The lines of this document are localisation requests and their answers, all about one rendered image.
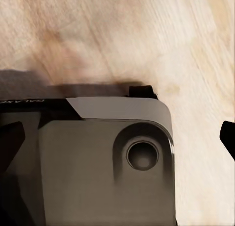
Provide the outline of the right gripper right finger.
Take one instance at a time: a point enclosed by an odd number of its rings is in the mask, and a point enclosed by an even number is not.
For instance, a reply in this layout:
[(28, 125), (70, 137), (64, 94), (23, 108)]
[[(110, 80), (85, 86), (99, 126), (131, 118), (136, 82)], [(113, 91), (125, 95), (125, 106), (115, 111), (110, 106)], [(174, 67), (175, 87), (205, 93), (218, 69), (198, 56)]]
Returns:
[(235, 123), (224, 121), (219, 138), (235, 161)]

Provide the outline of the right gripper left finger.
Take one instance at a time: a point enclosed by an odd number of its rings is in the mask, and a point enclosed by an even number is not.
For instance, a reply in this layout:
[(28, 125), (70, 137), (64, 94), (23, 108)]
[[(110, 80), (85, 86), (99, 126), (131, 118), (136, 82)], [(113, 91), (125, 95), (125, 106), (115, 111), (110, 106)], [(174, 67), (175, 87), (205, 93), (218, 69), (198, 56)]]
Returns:
[(21, 121), (0, 126), (0, 180), (25, 141)]

